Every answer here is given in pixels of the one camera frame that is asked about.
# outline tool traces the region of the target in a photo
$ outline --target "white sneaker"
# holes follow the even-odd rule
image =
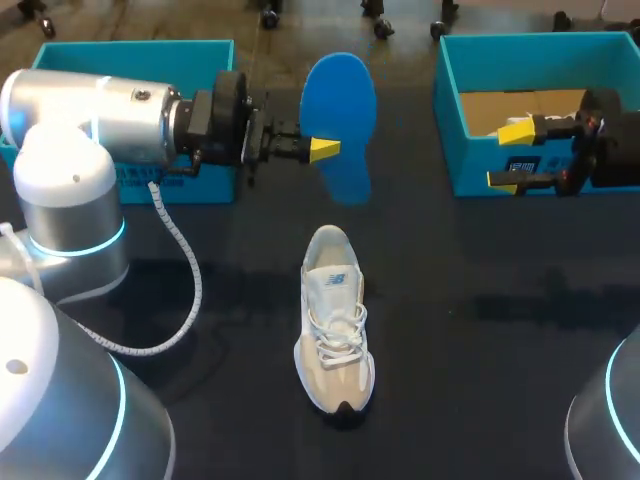
[[[293,349],[300,381],[320,410],[361,411],[375,381],[362,304],[364,277],[345,233],[327,225],[311,239],[301,271],[302,333]]]

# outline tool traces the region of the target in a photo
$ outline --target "blue box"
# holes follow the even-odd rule
[[[605,87],[618,91],[624,109],[640,109],[640,51],[625,32],[445,36],[437,62],[433,105],[456,196],[509,195],[487,185],[487,172],[504,171],[514,159],[543,172],[563,168],[572,157],[570,140],[500,147],[496,137],[471,135],[463,93]],[[629,190],[640,188],[594,189],[588,183],[583,192]]]
[[[33,68],[170,83],[185,98],[211,90],[218,71],[233,70],[232,40],[48,43]],[[0,155],[12,169],[17,150],[0,138]],[[187,165],[179,158],[177,165]],[[147,182],[156,169],[116,164],[123,204],[152,203]],[[235,170],[203,165],[197,178],[168,177],[162,185],[167,204],[229,203],[234,199]]]

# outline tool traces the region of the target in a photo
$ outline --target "cardboard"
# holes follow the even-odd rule
[[[584,89],[541,90],[536,92],[536,98],[541,113],[566,117],[580,110],[584,93]]]
[[[467,129],[474,137],[495,134],[513,117],[543,114],[566,116],[580,107],[583,89],[460,94]]]

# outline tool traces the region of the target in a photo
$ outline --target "shoe insole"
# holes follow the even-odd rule
[[[306,136],[341,142],[339,155],[317,162],[337,203],[355,205],[369,199],[365,154],[376,111],[373,81],[355,55],[327,55],[309,73],[300,101],[300,129]]]

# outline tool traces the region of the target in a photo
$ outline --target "table surface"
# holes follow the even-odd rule
[[[638,197],[455,199],[430,86],[382,83],[366,206],[273,161],[235,205],[170,207],[203,272],[200,317],[168,354],[124,361],[169,409],[176,479],[570,478],[569,404],[638,323]],[[299,95],[274,91],[274,113],[294,117]],[[0,218],[21,226],[10,185],[3,167]],[[128,278],[64,310],[148,345],[183,321],[192,280],[151,208],[125,215]],[[299,268],[327,223],[359,257],[377,366],[351,431],[314,412],[293,363]]]

